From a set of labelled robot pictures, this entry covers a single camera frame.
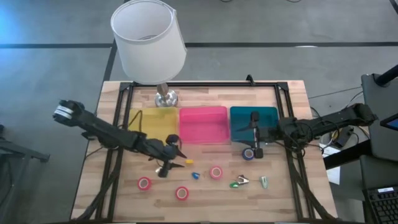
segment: lamp base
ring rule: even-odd
[[[155,95],[155,104],[157,107],[171,107],[176,106],[177,103],[178,96],[173,90],[169,90],[165,96],[160,93],[156,93]]]

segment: pink bin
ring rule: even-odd
[[[229,123],[224,106],[180,109],[180,137],[188,144],[229,143]]]

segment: black clamp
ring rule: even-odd
[[[248,75],[246,77],[246,81],[249,81],[251,86],[255,86],[256,85],[256,82],[253,80],[253,77],[251,75]]]

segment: small blue object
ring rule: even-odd
[[[242,152],[243,159],[250,161],[254,158],[254,151],[251,148],[243,149]]]
[[[192,177],[193,177],[195,180],[199,179],[199,175],[200,175],[200,174],[195,173],[195,172],[192,173]]]

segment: metal stand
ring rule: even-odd
[[[384,72],[382,75],[373,74],[373,79],[376,84],[381,87],[389,86],[389,82],[398,77],[398,65],[392,67],[390,70]]]
[[[200,87],[200,86],[228,86],[228,87],[240,87],[240,86],[252,86],[255,87],[271,87],[275,90],[275,96],[277,101],[277,107],[280,117],[284,117],[284,108],[282,106],[282,98],[280,92],[283,91],[285,95],[285,100],[287,104],[287,110],[289,116],[294,116],[292,102],[289,95],[289,87],[287,82],[273,82],[273,83],[256,83],[253,78],[248,75],[246,82],[178,82],[178,83],[168,83],[169,86],[184,86],[184,87]],[[121,111],[121,104],[123,101],[123,96],[127,93],[127,101],[125,107],[125,116],[123,118],[123,129],[127,129],[127,124],[129,121],[129,110],[131,108],[131,100],[134,87],[154,87],[154,85],[141,85],[135,82],[125,82],[120,83],[119,88],[119,96],[116,104],[115,115],[113,119],[113,125],[117,126]],[[90,206],[86,209],[86,211],[76,220],[70,220],[67,223],[111,223],[113,222],[114,215],[114,207],[116,203],[116,195],[118,191],[118,182],[119,175],[121,171],[121,163],[123,158],[123,148],[119,148],[117,150],[116,162],[114,165],[114,169],[109,174],[111,168],[111,161],[113,157],[113,151],[108,151],[105,160],[104,172],[103,172],[103,180],[101,183],[101,190],[99,194],[95,197]],[[292,152],[288,149],[286,151],[287,158],[287,166],[289,168],[290,180],[292,184],[292,191],[294,197],[295,210],[297,213],[298,222],[332,222],[337,223],[337,221],[327,213],[327,211],[321,206],[319,201],[315,198],[314,194],[312,194],[311,190],[308,187],[308,179],[307,173],[305,170],[305,164],[303,160],[303,156],[301,154],[297,155],[298,168],[299,172],[297,172],[294,162]],[[303,217],[303,211],[300,201],[300,195],[298,190],[298,185],[302,188],[305,194],[305,201],[307,204],[308,216],[309,218]],[[112,186],[111,196],[109,199],[108,212],[106,217],[103,218],[103,205],[104,205],[104,196],[106,195],[109,188]],[[314,208],[323,218],[323,220],[317,220],[315,218]],[[95,219],[91,219],[92,214],[95,213]]]
[[[155,104],[158,107],[176,106],[178,103],[178,96],[173,90],[169,90],[166,83],[157,85],[157,93],[155,95]]]
[[[5,158],[5,160],[10,159],[10,157],[16,157],[16,159],[20,159],[21,161],[19,167],[16,171],[14,181],[10,183],[10,189],[5,195],[4,204],[0,207],[0,223],[6,221],[7,216],[10,214],[9,209],[13,206],[16,199],[16,192],[21,186],[21,180],[26,170],[26,167],[29,164],[31,158],[36,158],[40,160],[40,162],[47,162],[49,160],[50,155],[42,154],[35,150],[31,150],[22,146],[18,146],[12,142],[5,140],[2,137],[2,132],[4,130],[4,126],[0,125],[0,157]]]

